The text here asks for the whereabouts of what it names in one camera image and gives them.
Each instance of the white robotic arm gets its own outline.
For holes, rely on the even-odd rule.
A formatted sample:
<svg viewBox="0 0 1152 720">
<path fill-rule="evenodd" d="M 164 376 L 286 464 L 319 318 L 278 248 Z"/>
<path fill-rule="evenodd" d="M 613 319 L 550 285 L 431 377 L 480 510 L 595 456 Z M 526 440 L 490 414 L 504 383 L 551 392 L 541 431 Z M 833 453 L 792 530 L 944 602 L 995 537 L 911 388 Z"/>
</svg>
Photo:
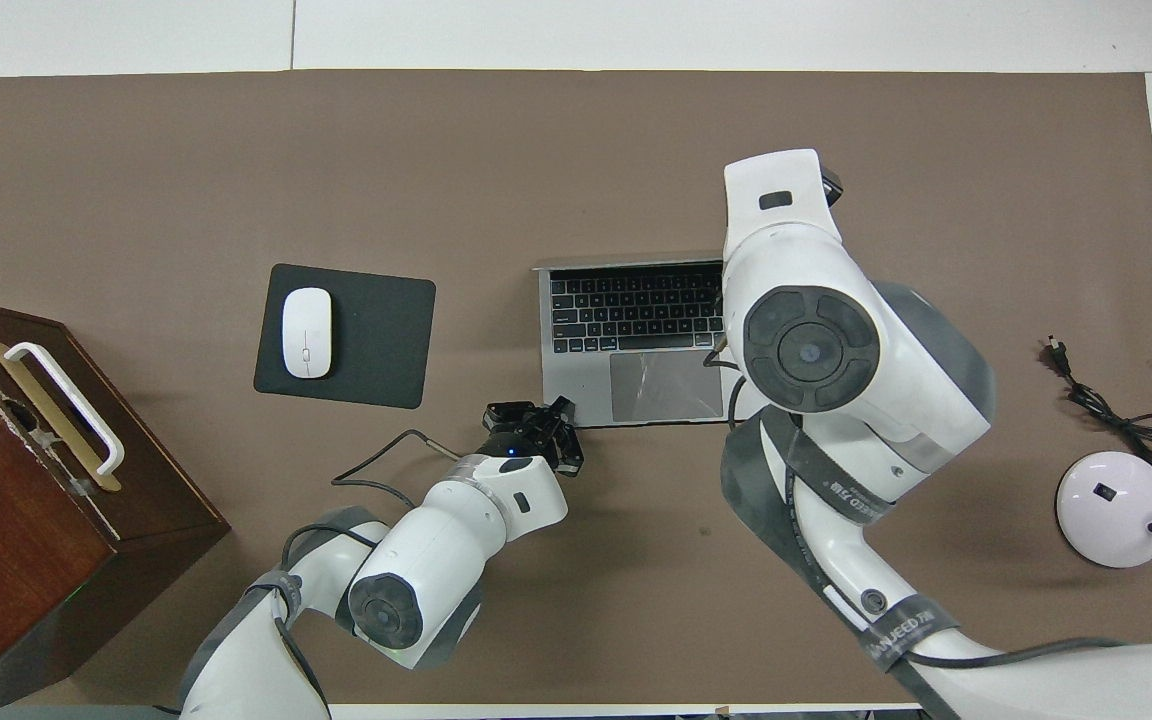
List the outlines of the white robotic arm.
<svg viewBox="0 0 1152 720">
<path fill-rule="evenodd" d="M 508 541 L 558 523 L 567 502 L 554 471 L 582 456 L 567 401 L 490 406 L 488 440 L 387 528 L 358 506 L 298 530 L 283 561 L 257 579 L 189 662 L 180 696 L 195 720 L 329 717 L 289 630 L 303 611 L 408 669 L 449 659 L 482 605 L 479 578 Z"/>
<path fill-rule="evenodd" d="M 864 541 L 988 430 L 993 374 L 918 293 L 869 282 L 821 176 L 813 150 L 727 168 L 723 324 L 768 404 L 728 435 L 723 497 L 933 717 L 1152 717 L 1152 646 L 990 650 Z"/>
</svg>

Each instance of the drawer handle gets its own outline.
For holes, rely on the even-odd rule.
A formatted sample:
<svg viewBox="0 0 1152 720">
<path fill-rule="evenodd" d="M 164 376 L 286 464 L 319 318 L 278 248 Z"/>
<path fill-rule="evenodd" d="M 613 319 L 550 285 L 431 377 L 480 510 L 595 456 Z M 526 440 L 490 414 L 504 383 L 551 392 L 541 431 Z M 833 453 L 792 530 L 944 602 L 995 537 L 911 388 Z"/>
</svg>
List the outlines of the drawer handle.
<svg viewBox="0 0 1152 720">
<path fill-rule="evenodd" d="M 88 420 L 88 425 L 91 425 L 92 430 L 96 430 L 96 435 L 100 437 L 101 442 L 105 442 L 105 447 L 108 448 L 109 456 L 101 462 L 100 468 L 96 468 L 96 473 L 113 473 L 114 468 L 118 468 L 123 462 L 123 442 L 114 434 L 114 430 L 111 430 L 100 414 L 96 412 L 91 402 L 88 402 L 88 399 L 83 397 L 83 393 L 79 392 L 74 381 L 70 381 L 69 376 L 60 369 L 55 357 L 52 357 L 45 347 L 33 342 L 17 342 L 17 344 L 3 353 L 3 356 L 8 361 L 20 361 L 26 355 L 33 355 L 38 359 L 41 369 L 46 370 L 47 374 L 51 376 L 52 382 L 55 382 L 56 387 L 65 393 L 65 396 L 78 409 L 78 414 L 83 416 L 84 420 Z"/>
</svg>

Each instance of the laptop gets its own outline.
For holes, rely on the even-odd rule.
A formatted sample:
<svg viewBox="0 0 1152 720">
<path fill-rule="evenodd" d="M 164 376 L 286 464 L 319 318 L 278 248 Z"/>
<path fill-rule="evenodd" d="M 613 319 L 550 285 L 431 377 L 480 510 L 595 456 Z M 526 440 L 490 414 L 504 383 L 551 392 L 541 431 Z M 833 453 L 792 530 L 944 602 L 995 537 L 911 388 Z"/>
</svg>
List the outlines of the laptop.
<svg viewBox="0 0 1152 720">
<path fill-rule="evenodd" d="M 704 364 L 726 331 L 718 255 L 536 270 L 544 396 L 569 397 L 576 427 L 727 418 L 740 374 Z"/>
</svg>

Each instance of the laptop keyboard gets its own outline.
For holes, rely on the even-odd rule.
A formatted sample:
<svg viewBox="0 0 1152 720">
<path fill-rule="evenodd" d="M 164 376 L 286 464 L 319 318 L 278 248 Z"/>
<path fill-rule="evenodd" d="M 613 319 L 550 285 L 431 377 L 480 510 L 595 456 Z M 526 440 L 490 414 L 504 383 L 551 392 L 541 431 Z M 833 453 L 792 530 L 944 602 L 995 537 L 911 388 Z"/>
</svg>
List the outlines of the laptop keyboard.
<svg viewBox="0 0 1152 720">
<path fill-rule="evenodd" d="M 722 263 L 551 270 L 554 353 L 714 347 Z"/>
</svg>

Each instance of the wooden drawer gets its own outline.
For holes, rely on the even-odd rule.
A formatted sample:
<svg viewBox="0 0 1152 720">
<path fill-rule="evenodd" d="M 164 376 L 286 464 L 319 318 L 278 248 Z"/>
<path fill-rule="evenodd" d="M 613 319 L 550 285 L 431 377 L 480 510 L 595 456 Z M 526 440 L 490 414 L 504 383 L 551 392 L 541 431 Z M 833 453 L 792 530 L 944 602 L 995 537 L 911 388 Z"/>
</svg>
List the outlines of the wooden drawer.
<svg viewBox="0 0 1152 720">
<path fill-rule="evenodd" d="M 99 420 L 35 356 L 1 357 L 22 342 Z M 100 420 L 124 454 L 108 473 Z M 227 530 L 63 325 L 0 308 L 0 706 L 73 673 Z"/>
</svg>

